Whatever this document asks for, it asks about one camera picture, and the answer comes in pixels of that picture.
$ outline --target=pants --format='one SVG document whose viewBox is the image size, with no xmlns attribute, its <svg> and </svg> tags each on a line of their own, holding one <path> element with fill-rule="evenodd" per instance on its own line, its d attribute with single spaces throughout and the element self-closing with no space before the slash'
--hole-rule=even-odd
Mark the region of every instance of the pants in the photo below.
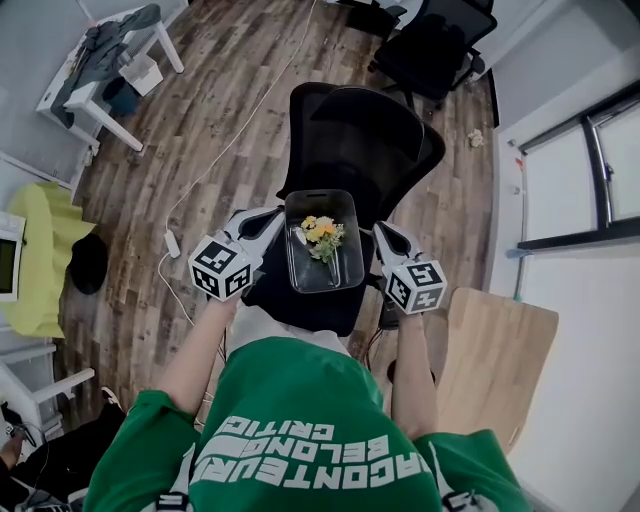
<svg viewBox="0 0 640 512">
<path fill-rule="evenodd" d="M 274 320 L 260 306 L 247 306 L 240 301 L 236 316 L 229 328 L 227 355 L 249 343 L 264 338 L 296 338 L 312 345 L 349 355 L 338 335 L 333 331 L 311 332 Z"/>
<path fill-rule="evenodd" d="M 125 417 L 117 405 L 106 404 L 98 419 L 41 446 L 10 476 L 30 487 L 37 481 L 38 489 L 66 503 L 69 494 L 89 486 L 93 470 Z"/>
</svg>

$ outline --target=chair backrest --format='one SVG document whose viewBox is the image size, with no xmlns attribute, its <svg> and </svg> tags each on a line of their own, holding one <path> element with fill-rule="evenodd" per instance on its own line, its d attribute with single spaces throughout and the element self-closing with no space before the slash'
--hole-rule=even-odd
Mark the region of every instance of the chair backrest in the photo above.
<svg viewBox="0 0 640 512">
<path fill-rule="evenodd" d="M 474 4 L 480 7 L 482 10 L 491 12 L 493 11 L 493 0 L 472 0 Z"/>
<path fill-rule="evenodd" d="M 465 46 L 471 48 L 498 26 L 490 7 L 493 7 L 491 0 L 424 0 L 403 32 L 419 31 L 427 17 L 441 16 L 447 27 L 462 31 Z"/>
<path fill-rule="evenodd" d="M 285 199 L 295 190 L 336 188 L 372 229 L 442 160 L 442 138 L 407 107 L 364 87 L 306 83 L 291 92 L 291 155 Z"/>
</svg>

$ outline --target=power adapter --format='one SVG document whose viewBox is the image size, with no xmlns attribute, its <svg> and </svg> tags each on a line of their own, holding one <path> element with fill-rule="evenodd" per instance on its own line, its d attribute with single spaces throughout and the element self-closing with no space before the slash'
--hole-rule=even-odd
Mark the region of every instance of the power adapter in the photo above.
<svg viewBox="0 0 640 512">
<path fill-rule="evenodd" d="M 169 250 L 169 256 L 173 259 L 176 259 L 180 256 L 180 246 L 178 245 L 178 241 L 176 240 L 176 235 L 173 234 L 173 231 L 167 229 L 164 234 L 164 243 L 167 244 L 167 249 Z"/>
</svg>

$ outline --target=black office chair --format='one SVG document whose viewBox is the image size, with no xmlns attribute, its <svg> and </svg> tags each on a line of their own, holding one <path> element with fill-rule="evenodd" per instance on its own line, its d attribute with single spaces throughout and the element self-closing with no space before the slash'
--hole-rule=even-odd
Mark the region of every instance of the black office chair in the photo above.
<svg viewBox="0 0 640 512">
<path fill-rule="evenodd" d="M 291 155 L 277 196 L 318 188 L 348 191 L 354 199 L 365 272 L 373 260 L 371 230 L 442 160 L 442 138 L 389 96 L 364 87 L 306 83 L 291 92 Z M 310 331 L 348 336 L 370 280 L 319 294 L 289 283 L 284 230 L 264 256 L 265 273 L 244 298 L 273 318 Z"/>
<path fill-rule="evenodd" d="M 473 48 L 498 26 L 491 0 L 424 0 L 416 17 L 396 37 L 376 51 L 370 71 L 380 70 L 396 83 L 407 105 L 413 93 L 436 108 L 471 73 L 484 72 L 484 61 Z"/>
</svg>

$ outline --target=transparent box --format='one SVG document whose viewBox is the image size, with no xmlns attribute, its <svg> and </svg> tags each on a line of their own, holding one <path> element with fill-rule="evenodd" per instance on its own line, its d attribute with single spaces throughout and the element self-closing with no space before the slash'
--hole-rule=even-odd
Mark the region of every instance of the transparent box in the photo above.
<svg viewBox="0 0 640 512">
<path fill-rule="evenodd" d="M 364 280 L 360 230 L 353 198 L 346 190 L 301 190 L 290 193 L 284 203 L 285 240 L 289 279 L 300 293 L 320 293 L 358 286 Z M 342 245 L 328 263 L 316 260 L 296 231 L 309 215 L 327 216 L 344 225 Z"/>
</svg>

